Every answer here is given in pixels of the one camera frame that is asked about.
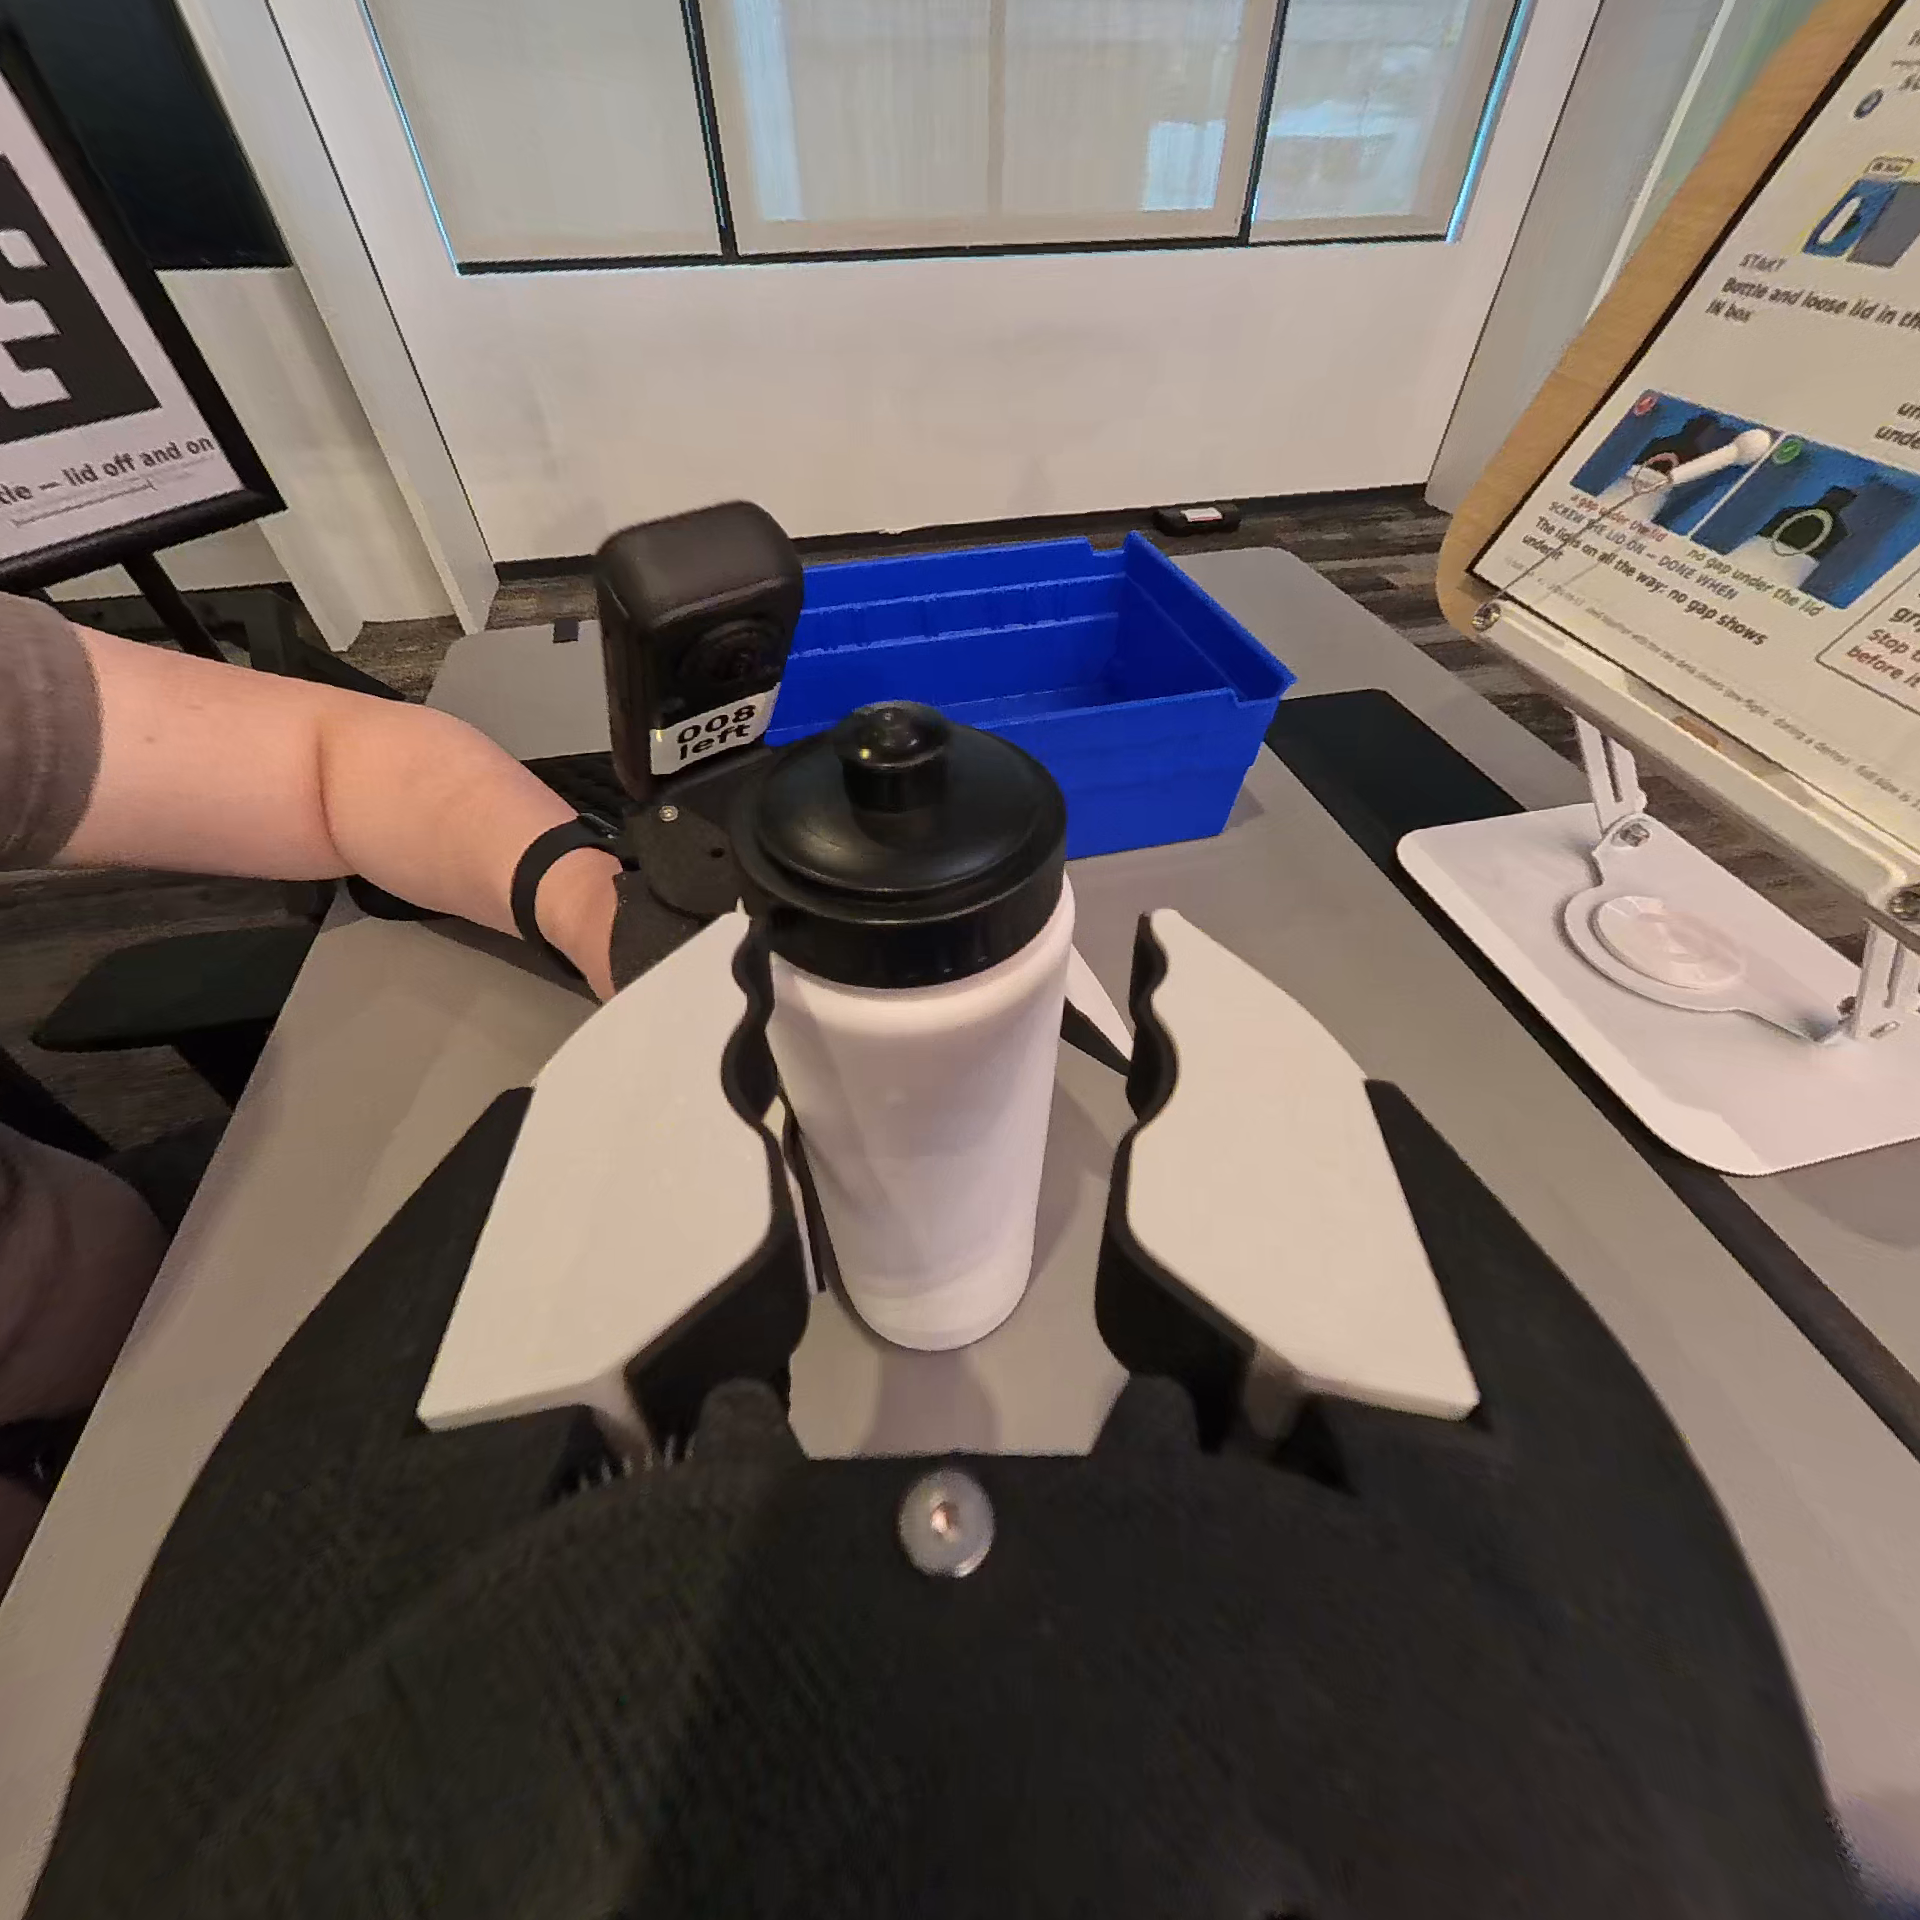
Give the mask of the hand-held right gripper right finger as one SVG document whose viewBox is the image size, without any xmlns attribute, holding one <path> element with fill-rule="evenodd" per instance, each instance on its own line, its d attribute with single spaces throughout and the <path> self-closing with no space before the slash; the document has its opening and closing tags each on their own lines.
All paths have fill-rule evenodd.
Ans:
<svg viewBox="0 0 1920 1920">
<path fill-rule="evenodd" d="M 1309 1402 L 1448 1425 L 1480 1384 L 1387 1151 L 1329 1026 L 1170 909 L 1141 915 L 1097 1253 L 1097 1330 L 1181 1389 L 1204 1451 L 1272 1446 Z"/>
</svg>

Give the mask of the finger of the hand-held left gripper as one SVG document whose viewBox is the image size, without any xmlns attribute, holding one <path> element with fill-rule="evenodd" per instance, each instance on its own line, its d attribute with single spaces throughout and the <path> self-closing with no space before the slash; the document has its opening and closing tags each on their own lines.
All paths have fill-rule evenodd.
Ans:
<svg viewBox="0 0 1920 1920">
<path fill-rule="evenodd" d="M 797 1214 L 801 1234 L 803 1234 L 803 1251 L 805 1251 L 805 1270 L 808 1270 L 808 1293 L 810 1295 L 825 1295 L 830 1289 L 830 1234 L 825 1229 L 825 1216 L 819 1203 L 817 1186 L 811 1182 L 810 1162 L 805 1141 L 801 1137 L 801 1125 L 793 1112 L 784 1112 L 782 1121 L 782 1159 L 784 1159 L 784 1175 L 792 1190 L 793 1210 Z"/>
<path fill-rule="evenodd" d="M 1067 953 L 1061 1038 L 1115 1075 L 1131 1071 L 1134 1034 L 1077 946 Z"/>
</svg>

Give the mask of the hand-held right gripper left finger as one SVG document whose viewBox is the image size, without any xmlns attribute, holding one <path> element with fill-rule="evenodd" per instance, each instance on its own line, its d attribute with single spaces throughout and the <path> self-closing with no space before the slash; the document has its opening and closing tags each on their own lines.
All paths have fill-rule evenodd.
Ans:
<svg viewBox="0 0 1920 1920">
<path fill-rule="evenodd" d="M 422 1384 L 422 1429 L 581 1409 L 644 1455 L 689 1435 L 717 1386 L 784 1393 L 810 1253 L 771 1014 L 771 955 L 733 911 L 540 1071 Z"/>
</svg>

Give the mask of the white plastic bottle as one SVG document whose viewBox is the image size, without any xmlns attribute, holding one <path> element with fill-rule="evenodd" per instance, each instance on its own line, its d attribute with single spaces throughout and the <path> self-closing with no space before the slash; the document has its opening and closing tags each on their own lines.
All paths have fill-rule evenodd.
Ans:
<svg viewBox="0 0 1920 1920">
<path fill-rule="evenodd" d="M 994 1334 L 1027 1293 L 1075 902 L 985 973 L 857 990 L 771 963 L 765 1038 L 857 1318 L 918 1353 Z"/>
</svg>

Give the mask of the black bottle lid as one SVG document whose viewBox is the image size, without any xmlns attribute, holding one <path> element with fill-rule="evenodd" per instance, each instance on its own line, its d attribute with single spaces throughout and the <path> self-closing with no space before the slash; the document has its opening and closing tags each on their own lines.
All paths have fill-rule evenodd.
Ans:
<svg viewBox="0 0 1920 1920">
<path fill-rule="evenodd" d="M 1066 838 L 1043 761 L 912 703 L 788 744 L 729 815 L 765 952 L 874 992 L 957 984 L 1030 946 L 1066 893 Z"/>
</svg>

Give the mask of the blue plastic bin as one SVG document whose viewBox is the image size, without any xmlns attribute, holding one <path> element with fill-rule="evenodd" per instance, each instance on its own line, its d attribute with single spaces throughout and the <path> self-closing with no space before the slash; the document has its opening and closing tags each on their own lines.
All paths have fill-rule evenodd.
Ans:
<svg viewBox="0 0 1920 1920">
<path fill-rule="evenodd" d="M 1067 858 L 1221 834 L 1294 686 L 1229 611 L 1130 535 L 808 565 L 769 744 L 907 699 L 1010 739 L 1067 805 Z"/>
</svg>

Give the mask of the person's left forearm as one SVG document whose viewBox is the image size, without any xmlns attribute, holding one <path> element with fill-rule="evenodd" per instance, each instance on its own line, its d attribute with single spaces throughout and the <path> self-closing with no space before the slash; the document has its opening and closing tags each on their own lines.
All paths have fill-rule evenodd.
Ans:
<svg viewBox="0 0 1920 1920">
<path fill-rule="evenodd" d="M 83 630 L 100 751 L 66 870 L 362 879 L 513 931 L 513 879 L 573 815 L 493 741 L 417 705 Z"/>
</svg>

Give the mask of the person's left hand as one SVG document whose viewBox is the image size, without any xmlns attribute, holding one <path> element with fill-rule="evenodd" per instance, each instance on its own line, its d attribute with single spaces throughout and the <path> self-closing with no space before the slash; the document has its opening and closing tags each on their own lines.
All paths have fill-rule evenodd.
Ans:
<svg viewBox="0 0 1920 1920">
<path fill-rule="evenodd" d="M 578 969 L 587 990 L 616 995 L 610 946 L 617 917 L 620 865 L 610 855 L 573 851 L 548 874 L 541 909 L 547 941 Z"/>
</svg>

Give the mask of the black mesh wrist rest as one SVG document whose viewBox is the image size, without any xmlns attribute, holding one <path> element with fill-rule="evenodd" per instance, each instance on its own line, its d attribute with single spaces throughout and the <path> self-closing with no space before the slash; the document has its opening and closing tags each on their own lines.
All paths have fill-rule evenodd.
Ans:
<svg viewBox="0 0 1920 1920">
<path fill-rule="evenodd" d="M 627 872 L 634 870 L 634 854 L 627 851 L 627 825 L 634 817 L 634 798 L 620 786 L 608 752 L 563 754 L 528 759 L 528 773 L 558 793 L 572 813 L 598 832 L 617 854 Z M 374 887 L 363 877 L 344 880 L 346 895 L 358 913 L 380 921 L 444 921 L 437 909 L 418 906 Z"/>
</svg>

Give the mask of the black wrist band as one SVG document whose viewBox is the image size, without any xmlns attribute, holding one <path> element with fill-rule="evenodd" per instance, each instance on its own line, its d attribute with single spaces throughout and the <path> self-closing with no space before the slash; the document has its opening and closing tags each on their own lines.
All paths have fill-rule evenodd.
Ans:
<svg viewBox="0 0 1920 1920">
<path fill-rule="evenodd" d="M 513 925 L 518 938 L 555 973 L 563 973 L 581 984 L 585 984 L 585 974 L 541 933 L 538 902 L 550 870 L 565 858 L 582 851 L 620 859 L 617 831 L 612 823 L 589 813 L 578 813 L 572 818 L 541 831 L 518 854 L 509 887 Z"/>
</svg>

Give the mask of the black rectangular table pad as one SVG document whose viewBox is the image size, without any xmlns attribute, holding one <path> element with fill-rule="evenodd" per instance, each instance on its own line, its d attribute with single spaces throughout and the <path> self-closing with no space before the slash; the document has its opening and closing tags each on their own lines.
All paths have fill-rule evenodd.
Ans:
<svg viewBox="0 0 1920 1920">
<path fill-rule="evenodd" d="M 1432 829 L 1522 815 L 1494 779 L 1379 688 L 1286 698 L 1264 745 L 1385 874 Z"/>
</svg>

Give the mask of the black framed sign stand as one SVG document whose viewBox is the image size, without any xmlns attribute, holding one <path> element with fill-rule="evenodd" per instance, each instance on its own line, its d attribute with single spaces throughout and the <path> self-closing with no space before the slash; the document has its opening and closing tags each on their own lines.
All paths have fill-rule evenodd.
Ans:
<svg viewBox="0 0 1920 1920">
<path fill-rule="evenodd" d="M 283 498 L 12 26 L 3 73 L 5 593 L 120 567 L 222 662 L 160 557 Z"/>
</svg>

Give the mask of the instruction board on white stand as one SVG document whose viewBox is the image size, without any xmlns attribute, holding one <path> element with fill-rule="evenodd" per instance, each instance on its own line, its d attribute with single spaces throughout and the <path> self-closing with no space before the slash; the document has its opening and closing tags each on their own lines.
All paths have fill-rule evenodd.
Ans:
<svg viewBox="0 0 1920 1920">
<path fill-rule="evenodd" d="M 1413 832 L 1403 874 L 1670 1151 L 1769 1177 L 1918 1135 L 1915 845 L 1474 570 L 1900 6 L 1821 6 L 1453 514 L 1448 618 L 1574 715 L 1590 795 Z"/>
</svg>

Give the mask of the printed instruction sheet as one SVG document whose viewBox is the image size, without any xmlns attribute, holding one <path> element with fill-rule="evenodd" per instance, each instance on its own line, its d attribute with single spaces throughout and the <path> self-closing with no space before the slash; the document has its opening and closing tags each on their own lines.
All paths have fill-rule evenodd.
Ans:
<svg viewBox="0 0 1920 1920">
<path fill-rule="evenodd" d="M 1900 6 L 1474 565 L 1908 845 L 1915 163 Z"/>
</svg>

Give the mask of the large dark wall screen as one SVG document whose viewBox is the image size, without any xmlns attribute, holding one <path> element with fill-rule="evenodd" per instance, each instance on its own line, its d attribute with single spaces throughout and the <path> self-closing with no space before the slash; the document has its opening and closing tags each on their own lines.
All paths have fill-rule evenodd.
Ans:
<svg viewBox="0 0 1920 1920">
<path fill-rule="evenodd" d="M 292 265 L 176 6 L 16 13 L 86 160 L 157 272 Z"/>
</svg>

